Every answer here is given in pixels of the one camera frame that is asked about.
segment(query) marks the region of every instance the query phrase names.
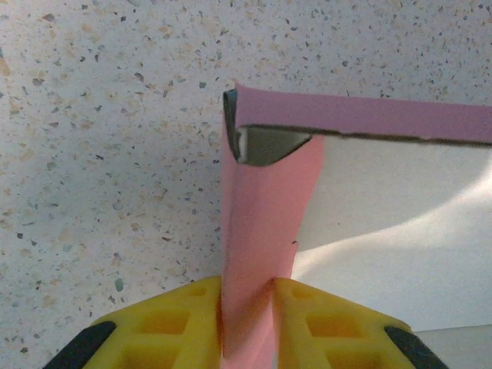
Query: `pink paper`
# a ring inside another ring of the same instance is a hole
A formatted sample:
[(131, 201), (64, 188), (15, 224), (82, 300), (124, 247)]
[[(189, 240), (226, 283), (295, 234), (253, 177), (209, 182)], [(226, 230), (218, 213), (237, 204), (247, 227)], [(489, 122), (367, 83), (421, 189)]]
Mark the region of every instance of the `pink paper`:
[(223, 368), (271, 367), (275, 342), (268, 285), (272, 278), (291, 276), (295, 238), (321, 172), (323, 140), (316, 137), (259, 168), (239, 165), (223, 135)]
[[(260, 91), (237, 86), (236, 128), (492, 143), (492, 107)], [(223, 134), (222, 324), (224, 369), (269, 369), (274, 354), (269, 284), (291, 276), (305, 208), (321, 172), (315, 135), (267, 167), (238, 164)]]
[(238, 90), (236, 127), (492, 143), (492, 107)]

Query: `granite countertop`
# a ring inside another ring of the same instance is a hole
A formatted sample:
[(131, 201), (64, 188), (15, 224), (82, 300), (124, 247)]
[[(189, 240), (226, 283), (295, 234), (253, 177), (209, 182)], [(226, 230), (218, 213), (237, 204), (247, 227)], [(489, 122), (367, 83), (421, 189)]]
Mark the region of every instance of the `granite countertop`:
[(0, 0), (0, 362), (218, 274), (221, 93), (490, 105), (490, 4)]

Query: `pink strip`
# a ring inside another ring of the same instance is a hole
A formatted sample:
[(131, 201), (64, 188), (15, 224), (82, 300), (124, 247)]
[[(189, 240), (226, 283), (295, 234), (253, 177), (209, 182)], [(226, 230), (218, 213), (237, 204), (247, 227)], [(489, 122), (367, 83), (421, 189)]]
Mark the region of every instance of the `pink strip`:
[(318, 136), (268, 167), (239, 165), (223, 134), (224, 369), (270, 369), (272, 278), (289, 278), (304, 210), (323, 161)]
[(492, 107), (386, 98), (289, 94), (244, 86), (236, 125), (492, 143)]

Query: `black rubber pad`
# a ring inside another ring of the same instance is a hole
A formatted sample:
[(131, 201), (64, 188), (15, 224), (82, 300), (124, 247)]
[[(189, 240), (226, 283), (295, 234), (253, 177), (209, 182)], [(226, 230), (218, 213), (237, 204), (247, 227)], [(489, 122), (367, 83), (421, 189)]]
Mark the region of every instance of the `black rubber pad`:
[(449, 369), (415, 334), (392, 326), (384, 330), (415, 369)]
[(115, 328), (112, 321), (103, 321), (84, 329), (43, 369), (82, 369)]

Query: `speckled countertop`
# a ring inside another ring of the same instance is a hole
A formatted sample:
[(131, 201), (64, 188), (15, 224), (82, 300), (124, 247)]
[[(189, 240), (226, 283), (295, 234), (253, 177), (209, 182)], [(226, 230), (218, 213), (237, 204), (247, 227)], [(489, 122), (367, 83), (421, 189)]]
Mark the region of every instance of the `speckled countertop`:
[(0, 366), (219, 273), (237, 80), (490, 105), (491, 35), (476, 0), (0, 0)]

